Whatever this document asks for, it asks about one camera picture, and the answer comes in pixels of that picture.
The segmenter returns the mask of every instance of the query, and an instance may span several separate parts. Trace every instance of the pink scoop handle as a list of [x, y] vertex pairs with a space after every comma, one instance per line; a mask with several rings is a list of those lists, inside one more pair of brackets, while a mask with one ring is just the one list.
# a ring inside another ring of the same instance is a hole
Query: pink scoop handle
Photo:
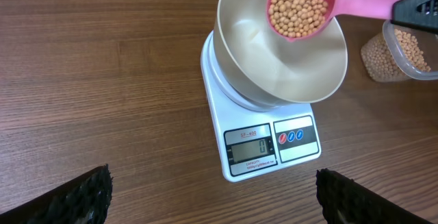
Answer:
[[392, 19], [392, 6], [397, 1], [399, 0], [336, 0], [332, 15]]

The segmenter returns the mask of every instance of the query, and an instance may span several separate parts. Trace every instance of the scale display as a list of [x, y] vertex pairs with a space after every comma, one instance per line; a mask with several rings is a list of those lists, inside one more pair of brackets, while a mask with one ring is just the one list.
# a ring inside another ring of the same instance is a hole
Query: scale display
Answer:
[[256, 158], [268, 154], [268, 147], [265, 139], [245, 142], [240, 145], [231, 146], [234, 162], [238, 163], [247, 159]]

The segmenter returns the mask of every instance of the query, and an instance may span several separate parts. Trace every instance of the white kitchen scale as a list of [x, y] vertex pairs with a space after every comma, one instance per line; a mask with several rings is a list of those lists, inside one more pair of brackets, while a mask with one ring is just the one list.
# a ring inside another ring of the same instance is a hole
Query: white kitchen scale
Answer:
[[321, 155], [310, 104], [270, 107], [243, 97], [220, 70], [213, 32], [201, 68], [225, 179], [238, 182]]

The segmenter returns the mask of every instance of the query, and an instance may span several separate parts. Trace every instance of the container of beans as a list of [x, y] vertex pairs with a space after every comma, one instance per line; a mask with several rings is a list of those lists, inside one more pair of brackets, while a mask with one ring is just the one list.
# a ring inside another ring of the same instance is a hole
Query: container of beans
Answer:
[[438, 79], [438, 36], [385, 21], [382, 33], [361, 49], [370, 77], [377, 82]]

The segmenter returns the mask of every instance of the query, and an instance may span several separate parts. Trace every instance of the wooden surface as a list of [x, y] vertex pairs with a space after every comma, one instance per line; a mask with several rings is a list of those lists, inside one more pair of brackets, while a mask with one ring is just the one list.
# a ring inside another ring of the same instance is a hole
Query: wooden surface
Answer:
[[0, 213], [105, 163], [107, 223], [323, 223], [330, 168], [438, 223], [438, 82], [373, 82], [382, 21], [342, 16], [348, 74], [319, 159], [231, 184], [200, 69], [218, 0], [0, 0]]

